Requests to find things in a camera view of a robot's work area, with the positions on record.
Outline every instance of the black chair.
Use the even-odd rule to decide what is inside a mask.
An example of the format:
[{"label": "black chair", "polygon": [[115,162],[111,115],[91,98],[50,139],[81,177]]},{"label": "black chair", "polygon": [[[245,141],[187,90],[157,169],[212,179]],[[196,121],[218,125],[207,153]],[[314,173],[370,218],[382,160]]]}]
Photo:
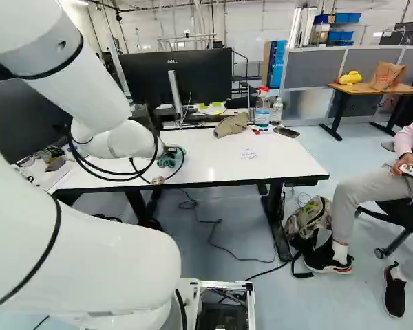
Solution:
[{"label": "black chair", "polygon": [[[393,142],[384,142],[381,144],[384,149],[394,151]],[[413,234],[413,202],[410,198],[395,199],[392,201],[376,201],[378,206],[386,214],[373,212],[367,208],[359,206],[355,212],[355,217],[361,213],[366,213],[375,219],[383,220],[404,227],[402,233],[385,248],[374,249],[374,255],[378,259],[388,258],[404,241]]]}]

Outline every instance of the backpack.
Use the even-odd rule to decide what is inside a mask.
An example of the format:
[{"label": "backpack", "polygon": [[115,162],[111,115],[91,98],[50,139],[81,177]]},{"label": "backpack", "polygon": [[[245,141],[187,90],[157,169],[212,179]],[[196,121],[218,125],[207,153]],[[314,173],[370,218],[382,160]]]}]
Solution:
[{"label": "backpack", "polygon": [[313,277],[313,273],[296,274],[295,261],[314,253],[318,231],[330,229],[332,223],[332,202],[325,197],[315,196],[306,205],[298,208],[286,221],[285,235],[289,245],[297,250],[291,261],[292,274],[296,278]]}]

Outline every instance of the monitor stand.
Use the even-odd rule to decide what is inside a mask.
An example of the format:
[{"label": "monitor stand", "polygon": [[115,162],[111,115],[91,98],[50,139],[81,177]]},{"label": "monitor stand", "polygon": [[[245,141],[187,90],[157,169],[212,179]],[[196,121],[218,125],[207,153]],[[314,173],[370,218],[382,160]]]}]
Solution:
[{"label": "monitor stand", "polygon": [[176,72],[174,70],[169,70],[168,78],[170,80],[171,93],[173,94],[174,107],[176,109],[176,117],[179,120],[183,120],[182,103],[180,102],[178,81],[176,80]]}]

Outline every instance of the floor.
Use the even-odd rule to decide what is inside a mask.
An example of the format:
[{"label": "floor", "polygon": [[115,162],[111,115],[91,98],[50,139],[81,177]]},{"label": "floor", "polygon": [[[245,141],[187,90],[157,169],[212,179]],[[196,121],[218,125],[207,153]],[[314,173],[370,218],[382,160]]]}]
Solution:
[{"label": "floor", "polygon": [[[380,166],[393,155],[380,147],[391,137],[369,124],[341,125],[342,142],[336,142],[318,126],[295,127],[305,148],[330,173],[330,179],[313,187],[287,188],[285,217],[306,201],[305,194],[332,198],[339,180],[365,173]],[[293,162],[288,155],[285,162]],[[274,256],[273,242],[254,186],[205,188],[187,190],[200,201],[201,221],[223,219],[214,241],[232,250],[241,258],[270,260]],[[236,281],[279,265],[254,261],[236,261],[229,254],[207,245],[210,224],[195,222],[192,210],[181,210],[178,204],[186,197],[179,190],[168,190],[160,201],[157,218],[176,240],[182,252],[182,275],[207,280]],[[365,204],[377,209],[373,203]],[[90,214],[104,213],[135,222],[123,194],[110,193],[81,197],[76,208]],[[380,261],[373,249],[385,247],[401,231],[361,215],[355,223],[350,252],[355,257],[351,276],[323,275],[298,280],[290,267],[256,278],[255,299],[258,330],[271,329],[413,329],[413,283],[407,286],[407,311],[402,320],[390,318],[381,302],[384,265],[393,260],[404,261],[413,256],[413,238],[409,238],[392,256]],[[0,329],[31,330],[43,316],[21,317],[20,322],[0,316]],[[75,329],[58,320],[48,320],[39,330]]]}]

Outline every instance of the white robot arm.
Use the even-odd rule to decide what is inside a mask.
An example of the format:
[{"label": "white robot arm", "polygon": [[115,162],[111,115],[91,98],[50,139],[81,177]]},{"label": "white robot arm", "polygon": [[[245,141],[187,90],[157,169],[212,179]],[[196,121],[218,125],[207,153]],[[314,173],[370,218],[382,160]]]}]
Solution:
[{"label": "white robot arm", "polygon": [[[122,91],[55,0],[0,0],[0,63],[71,114],[73,138],[92,155],[152,157],[153,135],[128,120]],[[179,278],[169,236],[58,203],[0,156],[1,310],[157,330]]]},{"label": "white robot arm", "polygon": [[128,120],[124,94],[55,0],[0,1],[0,63],[72,115],[91,155],[152,157],[153,135]]}]

